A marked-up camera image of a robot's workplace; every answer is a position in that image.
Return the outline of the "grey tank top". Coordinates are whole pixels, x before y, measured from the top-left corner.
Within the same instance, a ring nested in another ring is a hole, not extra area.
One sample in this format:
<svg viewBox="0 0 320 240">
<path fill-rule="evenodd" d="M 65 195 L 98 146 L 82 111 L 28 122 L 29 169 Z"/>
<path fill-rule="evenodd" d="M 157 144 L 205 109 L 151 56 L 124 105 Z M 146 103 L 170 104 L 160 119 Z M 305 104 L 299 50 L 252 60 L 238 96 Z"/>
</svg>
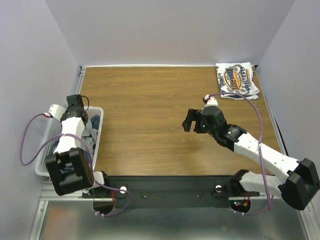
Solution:
<svg viewBox="0 0 320 240">
<path fill-rule="evenodd" d="M 94 150 L 97 143 L 98 130 L 92 127 L 92 123 L 88 122 L 82 132 L 81 139 L 86 143 L 89 149 Z"/>
</svg>

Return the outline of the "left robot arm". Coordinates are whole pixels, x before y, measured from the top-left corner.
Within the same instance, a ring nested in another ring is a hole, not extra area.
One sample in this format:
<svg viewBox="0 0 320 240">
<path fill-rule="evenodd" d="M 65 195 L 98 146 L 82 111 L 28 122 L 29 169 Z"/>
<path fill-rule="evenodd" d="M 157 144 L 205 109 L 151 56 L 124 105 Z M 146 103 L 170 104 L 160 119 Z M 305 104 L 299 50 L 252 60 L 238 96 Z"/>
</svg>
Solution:
<svg viewBox="0 0 320 240">
<path fill-rule="evenodd" d="M 45 159 L 45 166 L 57 195 L 63 196 L 79 190 L 94 189 L 100 197 L 111 193 L 106 174 L 94 172 L 91 150 L 83 139 L 89 123 L 83 97 L 74 94 L 66 97 L 67 107 L 52 105 L 49 115 L 61 123 L 58 144 Z"/>
</svg>

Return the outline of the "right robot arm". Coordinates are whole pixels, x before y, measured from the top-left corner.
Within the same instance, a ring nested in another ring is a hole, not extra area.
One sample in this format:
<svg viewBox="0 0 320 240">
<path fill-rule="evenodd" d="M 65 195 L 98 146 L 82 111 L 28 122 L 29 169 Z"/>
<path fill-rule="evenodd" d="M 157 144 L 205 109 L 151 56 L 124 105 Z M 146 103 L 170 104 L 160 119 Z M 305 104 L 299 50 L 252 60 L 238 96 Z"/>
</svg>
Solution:
<svg viewBox="0 0 320 240">
<path fill-rule="evenodd" d="M 312 160 L 298 160 L 260 143 L 244 128 L 229 124 L 217 106 L 188 109 L 181 124 L 185 132 L 190 132 L 192 122 L 195 122 L 194 132 L 197 134 L 210 135 L 220 146 L 259 163 L 271 172 L 271 175 L 263 175 L 246 169 L 239 170 L 230 181 L 229 189 L 233 194 L 270 194 L 302 211 L 319 192 L 320 178 Z"/>
</svg>

